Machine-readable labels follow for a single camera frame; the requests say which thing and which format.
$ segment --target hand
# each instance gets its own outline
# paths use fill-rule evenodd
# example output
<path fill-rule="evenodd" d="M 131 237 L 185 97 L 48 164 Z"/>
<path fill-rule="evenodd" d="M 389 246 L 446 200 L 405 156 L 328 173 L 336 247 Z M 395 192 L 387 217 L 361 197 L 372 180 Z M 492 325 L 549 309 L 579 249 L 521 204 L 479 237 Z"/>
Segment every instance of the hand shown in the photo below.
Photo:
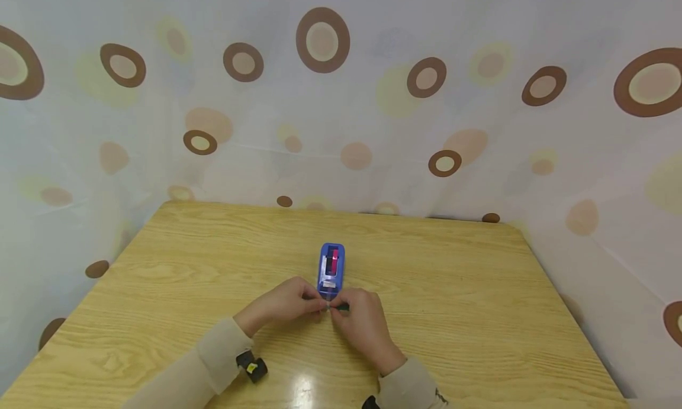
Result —
<path fill-rule="evenodd" d="M 348 303 L 349 311 L 336 307 Z M 351 346 L 363 354 L 386 376 L 401 367 L 407 358 L 395 345 L 388 331 L 379 296 L 359 288 L 344 288 L 332 300 L 332 321 Z"/>
<path fill-rule="evenodd" d="M 251 338 L 266 323 L 293 320 L 326 308 L 327 301 L 313 285 L 303 278 L 291 278 L 244 307 L 234 316 L 234 322 Z"/>

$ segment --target beige sleeve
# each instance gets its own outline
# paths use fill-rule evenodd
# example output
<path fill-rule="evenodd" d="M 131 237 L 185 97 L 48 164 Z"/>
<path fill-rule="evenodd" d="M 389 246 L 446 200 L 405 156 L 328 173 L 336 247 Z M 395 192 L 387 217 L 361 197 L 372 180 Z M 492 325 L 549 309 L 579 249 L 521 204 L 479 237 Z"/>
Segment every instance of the beige sleeve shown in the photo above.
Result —
<path fill-rule="evenodd" d="M 221 320 L 187 354 L 132 396 L 123 409 L 200 409 L 239 373 L 235 360 L 253 341 L 232 318 Z"/>
<path fill-rule="evenodd" d="M 408 358 L 400 368 L 379 379 L 377 405 L 381 409 L 456 408 L 445 400 L 419 360 Z"/>

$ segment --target wooden table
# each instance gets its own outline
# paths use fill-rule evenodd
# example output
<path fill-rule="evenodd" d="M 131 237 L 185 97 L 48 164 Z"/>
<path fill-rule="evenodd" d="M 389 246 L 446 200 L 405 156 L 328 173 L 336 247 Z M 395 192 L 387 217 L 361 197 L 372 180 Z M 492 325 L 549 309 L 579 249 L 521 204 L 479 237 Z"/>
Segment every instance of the wooden table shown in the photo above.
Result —
<path fill-rule="evenodd" d="M 463 407 L 627 407 L 510 226 L 170 202 L 0 408 L 120 407 L 221 317 L 293 275 L 314 282 L 324 242 L 345 245 L 345 285 L 380 294 L 395 341 Z M 359 409 L 377 391 L 328 315 L 255 341 L 268 377 L 241 374 L 210 408 Z"/>

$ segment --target polka dot curtain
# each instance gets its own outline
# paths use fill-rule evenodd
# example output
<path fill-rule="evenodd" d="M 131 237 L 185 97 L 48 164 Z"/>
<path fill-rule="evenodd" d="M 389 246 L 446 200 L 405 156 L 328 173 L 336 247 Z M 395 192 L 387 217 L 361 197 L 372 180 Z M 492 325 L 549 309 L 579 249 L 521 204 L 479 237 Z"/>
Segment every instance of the polka dot curtain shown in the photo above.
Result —
<path fill-rule="evenodd" d="M 207 200 L 513 226 L 627 397 L 682 394 L 679 1 L 1 1 L 0 391 Z"/>

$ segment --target blue tape dispenser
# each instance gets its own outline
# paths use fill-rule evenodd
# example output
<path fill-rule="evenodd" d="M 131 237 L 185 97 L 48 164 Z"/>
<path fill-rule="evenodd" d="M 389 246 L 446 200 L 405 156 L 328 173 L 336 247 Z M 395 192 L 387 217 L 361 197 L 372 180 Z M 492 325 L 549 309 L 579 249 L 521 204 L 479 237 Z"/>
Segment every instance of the blue tape dispenser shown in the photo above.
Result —
<path fill-rule="evenodd" d="M 343 286 L 346 248 L 340 243 L 325 243 L 320 251 L 317 291 L 327 301 L 333 300 Z"/>

